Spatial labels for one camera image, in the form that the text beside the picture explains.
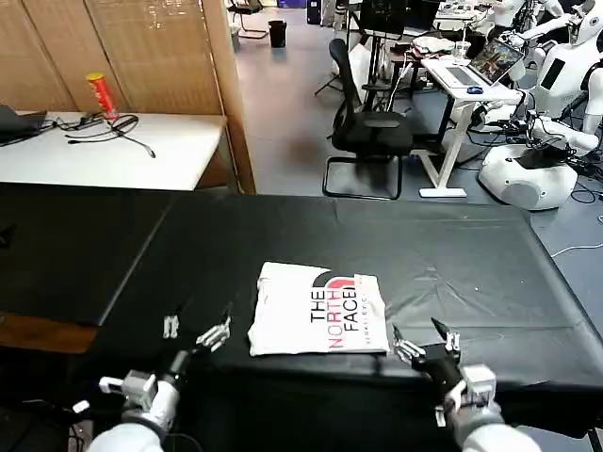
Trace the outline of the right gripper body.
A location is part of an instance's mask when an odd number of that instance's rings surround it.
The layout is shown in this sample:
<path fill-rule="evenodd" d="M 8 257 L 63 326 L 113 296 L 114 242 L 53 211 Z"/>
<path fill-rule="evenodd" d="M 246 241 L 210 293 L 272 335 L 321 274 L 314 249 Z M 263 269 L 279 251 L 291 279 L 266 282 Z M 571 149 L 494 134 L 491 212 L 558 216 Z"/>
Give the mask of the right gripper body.
<path fill-rule="evenodd" d="M 415 371 L 427 374 L 433 381 L 437 393 L 442 399 L 462 379 L 460 370 L 461 351 L 447 350 L 444 344 L 431 344 L 423 347 L 425 353 L 411 360 Z"/>

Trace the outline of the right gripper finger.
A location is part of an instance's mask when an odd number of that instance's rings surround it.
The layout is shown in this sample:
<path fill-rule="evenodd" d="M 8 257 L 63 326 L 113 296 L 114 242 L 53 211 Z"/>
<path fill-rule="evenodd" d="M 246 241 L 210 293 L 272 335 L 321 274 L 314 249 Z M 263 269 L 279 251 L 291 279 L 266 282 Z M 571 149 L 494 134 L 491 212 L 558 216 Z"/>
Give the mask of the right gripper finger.
<path fill-rule="evenodd" d="M 396 325 L 392 326 L 394 349 L 399 358 L 406 363 L 415 363 L 425 357 L 425 349 L 405 339 Z"/>
<path fill-rule="evenodd" d="M 432 324 L 436 331 L 443 339 L 444 351 L 446 354 L 453 359 L 454 362 L 461 360 L 461 347 L 460 347 L 460 333 L 452 330 L 444 322 L 432 317 Z"/>

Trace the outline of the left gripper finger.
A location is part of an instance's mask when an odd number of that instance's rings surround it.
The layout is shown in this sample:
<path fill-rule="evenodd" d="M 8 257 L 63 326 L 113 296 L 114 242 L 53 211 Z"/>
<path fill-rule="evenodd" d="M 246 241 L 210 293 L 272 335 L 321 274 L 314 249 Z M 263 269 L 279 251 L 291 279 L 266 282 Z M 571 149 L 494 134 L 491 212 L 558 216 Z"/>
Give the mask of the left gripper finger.
<path fill-rule="evenodd" d="M 196 353 L 214 353 L 230 338 L 232 304 L 228 303 L 220 317 L 220 321 L 198 336 L 195 342 Z"/>
<path fill-rule="evenodd" d="M 180 329 L 180 314 L 181 308 L 176 309 L 173 313 L 163 317 L 162 338 L 165 340 L 175 340 L 179 337 Z"/>

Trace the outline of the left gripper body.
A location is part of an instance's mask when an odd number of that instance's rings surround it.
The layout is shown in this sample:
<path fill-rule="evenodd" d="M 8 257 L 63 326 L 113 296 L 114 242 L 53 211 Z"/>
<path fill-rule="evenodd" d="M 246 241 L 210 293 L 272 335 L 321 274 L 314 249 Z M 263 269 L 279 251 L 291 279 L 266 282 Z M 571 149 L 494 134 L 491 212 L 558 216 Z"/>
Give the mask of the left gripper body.
<path fill-rule="evenodd" d="M 158 379 L 181 390 L 188 378 L 200 371 L 208 362 L 208 348 L 199 336 L 181 336 L 169 340 L 161 352 Z"/>

